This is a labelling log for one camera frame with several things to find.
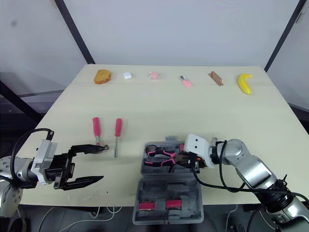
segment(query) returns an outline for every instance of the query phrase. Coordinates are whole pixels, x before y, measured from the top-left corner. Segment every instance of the pink pen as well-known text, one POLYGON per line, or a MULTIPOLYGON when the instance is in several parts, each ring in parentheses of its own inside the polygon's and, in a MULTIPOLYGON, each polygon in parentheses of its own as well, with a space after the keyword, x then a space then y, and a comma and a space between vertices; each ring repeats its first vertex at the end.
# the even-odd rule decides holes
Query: pink pen
POLYGON ((184 85, 185 85, 187 88, 189 88, 189 87, 192 86, 191 83, 187 80, 187 78, 186 78, 185 76, 180 76, 180 78, 182 79, 184 85))
POLYGON ((100 145, 100 141, 99 141, 100 123, 98 121, 98 117, 94 117, 92 121, 93 121, 93 133, 95 134, 95 137, 96 137, 96 144, 100 145))

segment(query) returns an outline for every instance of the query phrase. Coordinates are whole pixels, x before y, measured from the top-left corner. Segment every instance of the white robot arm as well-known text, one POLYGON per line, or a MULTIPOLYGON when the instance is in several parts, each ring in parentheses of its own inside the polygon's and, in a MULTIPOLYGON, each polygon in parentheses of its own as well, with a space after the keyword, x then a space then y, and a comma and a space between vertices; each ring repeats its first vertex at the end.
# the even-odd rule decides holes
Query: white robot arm
POLYGON ((249 188, 238 191, 254 193, 268 216, 278 224, 279 231, 309 231, 309 210, 286 187, 285 180, 279 180, 258 157, 250 154, 243 141, 231 139, 210 145, 204 138, 189 134, 184 150, 189 153, 193 165, 197 157, 202 159, 204 166, 211 168, 220 162, 233 165, 249 188))

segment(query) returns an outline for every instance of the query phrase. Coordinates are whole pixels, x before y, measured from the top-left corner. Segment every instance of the banana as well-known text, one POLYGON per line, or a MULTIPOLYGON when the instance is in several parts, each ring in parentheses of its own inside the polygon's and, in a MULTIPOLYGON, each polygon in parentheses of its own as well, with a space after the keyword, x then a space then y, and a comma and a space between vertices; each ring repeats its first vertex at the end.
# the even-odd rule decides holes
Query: banana
POLYGON ((239 87, 241 88, 241 90, 248 95, 251 95, 251 89, 249 87, 249 85, 246 82, 247 77, 252 77, 252 75, 243 73, 238 77, 238 84, 239 87))

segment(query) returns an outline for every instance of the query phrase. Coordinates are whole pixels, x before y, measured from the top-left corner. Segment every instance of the wooden table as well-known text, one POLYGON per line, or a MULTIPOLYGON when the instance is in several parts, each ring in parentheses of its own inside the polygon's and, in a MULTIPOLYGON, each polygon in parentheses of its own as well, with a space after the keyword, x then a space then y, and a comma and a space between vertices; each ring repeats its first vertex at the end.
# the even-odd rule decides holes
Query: wooden table
MULTIPOLYGON (((164 141, 175 135, 184 140, 195 133, 211 140, 237 138, 251 154, 261 158, 277 175, 288 174, 288 187, 309 195, 309 136, 287 102, 261 67, 171 67, 85 65, 73 82, 51 107, 38 128, 55 131, 53 142, 57 154, 71 145, 94 144, 92 118, 99 117, 102 144, 110 150, 101 154, 78 154, 73 158, 74 178, 104 175, 86 188, 62 191, 53 185, 37 185, 25 189, 23 204, 63 206, 133 206, 137 184, 142 178, 140 165, 144 145, 164 141), (93 82, 98 69, 112 72, 110 82, 93 82), (150 71, 161 73, 152 81, 150 71), (215 71, 223 79, 219 87, 208 76, 215 71), (125 80, 124 72, 133 78, 125 80), (237 85, 237 76, 249 73, 252 95, 245 95, 237 85), (187 75, 192 83, 186 88, 179 79, 187 75), (114 158, 114 125, 123 118, 119 157, 114 158)), ((18 153, 32 158, 44 132, 31 135, 18 153)), ((241 180, 230 166, 224 166, 224 176, 230 186, 240 186, 241 180)), ((199 177, 220 185, 219 169, 205 168, 199 177)), ((251 193, 230 193, 226 190, 202 187, 203 204, 257 203, 251 193)))

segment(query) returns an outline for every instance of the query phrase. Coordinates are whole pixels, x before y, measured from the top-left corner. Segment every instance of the white eraser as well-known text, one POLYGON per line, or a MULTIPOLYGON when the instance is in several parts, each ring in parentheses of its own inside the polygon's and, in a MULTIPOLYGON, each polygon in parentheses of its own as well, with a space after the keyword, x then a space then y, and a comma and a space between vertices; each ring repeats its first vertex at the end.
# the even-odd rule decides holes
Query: white eraser
POLYGON ((130 72, 124 72, 124 78, 127 79, 131 79, 132 78, 132 74, 130 72))

